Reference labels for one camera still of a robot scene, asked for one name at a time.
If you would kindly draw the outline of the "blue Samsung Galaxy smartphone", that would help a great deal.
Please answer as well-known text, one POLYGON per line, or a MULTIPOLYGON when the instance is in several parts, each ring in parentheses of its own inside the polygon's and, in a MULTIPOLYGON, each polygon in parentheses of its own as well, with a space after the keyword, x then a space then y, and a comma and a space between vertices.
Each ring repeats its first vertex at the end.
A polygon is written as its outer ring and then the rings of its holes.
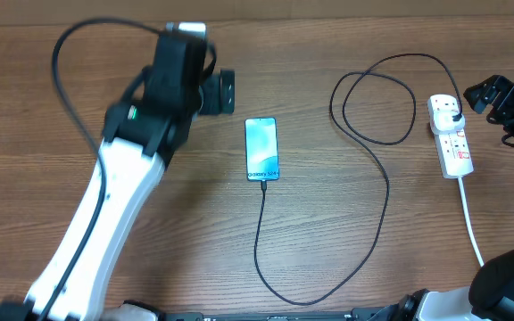
POLYGON ((245 121, 245 155, 249 181, 280 178, 277 121, 274 118, 245 121))

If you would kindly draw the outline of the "white power extension strip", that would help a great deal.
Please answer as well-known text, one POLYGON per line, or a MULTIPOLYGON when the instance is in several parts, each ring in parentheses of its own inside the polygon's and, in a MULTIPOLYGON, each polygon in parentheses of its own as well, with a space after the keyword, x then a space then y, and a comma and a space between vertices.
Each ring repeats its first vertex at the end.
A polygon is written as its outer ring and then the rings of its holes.
MULTIPOLYGON (((429 120, 432 111, 450 111, 453 117, 460 111, 457 99, 450 95, 432 95, 427 107, 429 120)), ((457 179, 474 171, 464 128, 448 135, 433 135, 444 178, 457 179)))

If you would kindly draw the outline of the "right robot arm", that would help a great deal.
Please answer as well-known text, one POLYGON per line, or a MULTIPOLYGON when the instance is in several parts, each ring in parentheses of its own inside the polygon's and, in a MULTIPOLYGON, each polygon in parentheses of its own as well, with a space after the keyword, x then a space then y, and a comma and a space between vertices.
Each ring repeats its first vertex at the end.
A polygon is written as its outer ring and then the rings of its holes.
MULTIPOLYGON (((502 143, 514 148, 514 82, 492 75, 463 93, 428 99, 442 175, 458 183, 474 170, 464 130, 464 103, 484 113, 488 123, 502 126, 502 143)), ((448 292, 422 289, 396 304, 367 312, 373 320, 514 320, 514 250, 478 263, 480 269, 469 286, 448 292)))

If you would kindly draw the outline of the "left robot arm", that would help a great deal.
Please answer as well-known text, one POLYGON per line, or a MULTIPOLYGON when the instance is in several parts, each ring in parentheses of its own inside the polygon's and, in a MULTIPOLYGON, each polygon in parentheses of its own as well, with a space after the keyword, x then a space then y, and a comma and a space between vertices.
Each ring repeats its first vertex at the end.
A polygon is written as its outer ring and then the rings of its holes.
POLYGON ((0 320, 97 320, 137 214, 201 115, 235 109, 235 73, 214 73, 202 23, 160 31, 153 63, 104 117, 87 190, 57 251, 24 301, 0 303, 0 320))

